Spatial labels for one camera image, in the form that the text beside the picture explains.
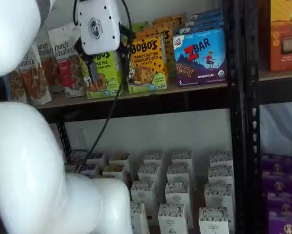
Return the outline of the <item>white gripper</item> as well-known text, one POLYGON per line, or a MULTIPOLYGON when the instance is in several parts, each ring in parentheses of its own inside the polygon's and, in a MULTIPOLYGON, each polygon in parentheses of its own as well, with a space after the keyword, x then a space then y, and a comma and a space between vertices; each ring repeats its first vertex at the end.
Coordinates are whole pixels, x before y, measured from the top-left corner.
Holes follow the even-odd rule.
POLYGON ((94 54, 117 50, 130 60, 132 29, 121 24, 115 0, 80 0, 77 19, 81 39, 76 41, 75 50, 85 62, 92 82, 98 78, 94 54))

